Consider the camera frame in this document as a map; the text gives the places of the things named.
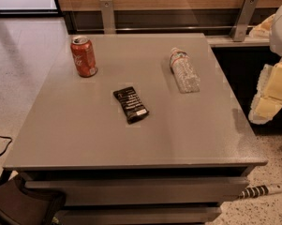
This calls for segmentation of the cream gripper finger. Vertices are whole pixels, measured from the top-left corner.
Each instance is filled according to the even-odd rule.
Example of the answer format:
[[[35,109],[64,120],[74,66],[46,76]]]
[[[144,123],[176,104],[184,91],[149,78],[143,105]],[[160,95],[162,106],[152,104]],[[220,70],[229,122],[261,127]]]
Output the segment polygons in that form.
[[[248,119],[256,125],[271,121],[282,109],[282,59],[260,72],[257,94],[253,97]]]
[[[260,24],[255,26],[249,32],[249,36],[251,38],[268,38],[274,17],[275,17],[275,15],[271,15],[267,19],[265,19],[263,22],[261,22]]]

